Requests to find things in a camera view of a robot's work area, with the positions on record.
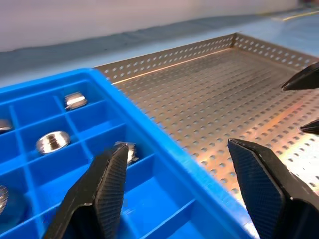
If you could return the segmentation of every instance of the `metal nut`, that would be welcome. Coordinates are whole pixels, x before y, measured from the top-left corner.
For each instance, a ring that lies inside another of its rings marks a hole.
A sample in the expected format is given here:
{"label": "metal nut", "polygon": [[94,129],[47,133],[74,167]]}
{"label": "metal nut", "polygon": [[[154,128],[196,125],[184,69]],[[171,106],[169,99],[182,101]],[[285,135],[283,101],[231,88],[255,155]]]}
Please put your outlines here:
{"label": "metal nut", "polygon": [[63,131],[55,131],[46,134],[36,142],[36,149],[41,154],[55,152],[70,143],[70,136]]}
{"label": "metal nut", "polygon": [[7,119],[0,119],[0,134],[12,130],[12,124]]}
{"label": "metal nut", "polygon": [[139,158],[136,156],[136,147],[134,143],[129,143],[129,142],[116,142],[115,145],[124,143],[128,146],[129,148],[129,154],[128,154],[128,164],[133,163],[137,161]]}
{"label": "metal nut", "polygon": [[87,100],[80,92],[72,93],[65,96],[65,109],[73,110],[87,104]]}
{"label": "metal nut", "polygon": [[3,212],[8,201],[8,189],[0,185],[0,214]]}

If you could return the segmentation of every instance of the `perforated metal tray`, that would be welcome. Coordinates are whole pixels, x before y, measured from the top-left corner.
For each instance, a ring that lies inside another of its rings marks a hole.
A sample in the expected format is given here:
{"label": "perforated metal tray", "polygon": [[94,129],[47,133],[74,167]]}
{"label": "perforated metal tray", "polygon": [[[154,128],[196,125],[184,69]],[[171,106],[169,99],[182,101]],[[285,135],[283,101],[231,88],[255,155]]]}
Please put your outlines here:
{"label": "perforated metal tray", "polygon": [[113,84],[242,201],[228,138],[271,148],[319,193],[319,90],[281,85],[319,61],[239,33],[98,66]]}

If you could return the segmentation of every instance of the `white wall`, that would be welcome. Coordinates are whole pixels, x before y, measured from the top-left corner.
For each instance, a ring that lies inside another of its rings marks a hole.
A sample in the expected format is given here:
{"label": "white wall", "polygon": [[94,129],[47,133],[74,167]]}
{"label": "white wall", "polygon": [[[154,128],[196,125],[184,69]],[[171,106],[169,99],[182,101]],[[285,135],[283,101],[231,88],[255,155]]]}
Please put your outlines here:
{"label": "white wall", "polygon": [[298,0],[1,0],[0,51],[195,18],[295,8]]}

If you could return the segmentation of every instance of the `blue plastic tray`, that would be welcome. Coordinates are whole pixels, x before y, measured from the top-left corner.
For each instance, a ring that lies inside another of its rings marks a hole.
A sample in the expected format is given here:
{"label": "blue plastic tray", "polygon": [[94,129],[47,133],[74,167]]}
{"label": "blue plastic tray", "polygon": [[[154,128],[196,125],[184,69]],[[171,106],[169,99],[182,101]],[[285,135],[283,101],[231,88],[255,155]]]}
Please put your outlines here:
{"label": "blue plastic tray", "polygon": [[[88,104],[66,112],[64,96],[77,91]],[[41,238],[94,155],[116,141],[136,143],[140,158],[127,170],[118,239],[250,238],[247,212],[96,70],[0,89],[0,118],[14,125],[0,135],[0,184],[29,203],[25,221],[1,239]],[[40,155],[36,141],[56,130],[71,143]]]}

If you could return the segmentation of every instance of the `blue table surface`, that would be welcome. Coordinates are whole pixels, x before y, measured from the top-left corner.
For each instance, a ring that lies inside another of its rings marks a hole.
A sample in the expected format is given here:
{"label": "blue table surface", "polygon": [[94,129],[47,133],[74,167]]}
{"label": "blue table surface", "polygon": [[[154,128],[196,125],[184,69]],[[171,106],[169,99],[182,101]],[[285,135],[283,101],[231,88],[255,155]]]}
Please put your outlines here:
{"label": "blue table surface", "polygon": [[314,9],[268,16],[211,17],[66,44],[0,53],[0,87],[77,68],[94,67],[237,31],[319,56],[319,14],[282,21]]}

